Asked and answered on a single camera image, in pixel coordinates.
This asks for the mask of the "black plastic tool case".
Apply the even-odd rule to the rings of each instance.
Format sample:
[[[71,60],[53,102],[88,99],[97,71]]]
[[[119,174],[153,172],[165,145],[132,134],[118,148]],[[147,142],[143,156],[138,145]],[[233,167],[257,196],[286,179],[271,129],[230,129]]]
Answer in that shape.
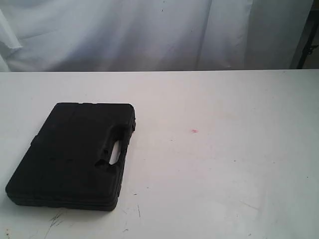
[[[131,104],[57,103],[5,187],[17,205],[111,211],[136,127]]]

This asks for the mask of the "white backdrop curtain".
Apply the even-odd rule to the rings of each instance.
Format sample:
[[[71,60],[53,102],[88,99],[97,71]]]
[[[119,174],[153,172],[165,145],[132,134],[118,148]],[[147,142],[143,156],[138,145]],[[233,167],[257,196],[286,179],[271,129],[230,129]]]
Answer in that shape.
[[[0,69],[287,69],[311,0],[3,0]]]

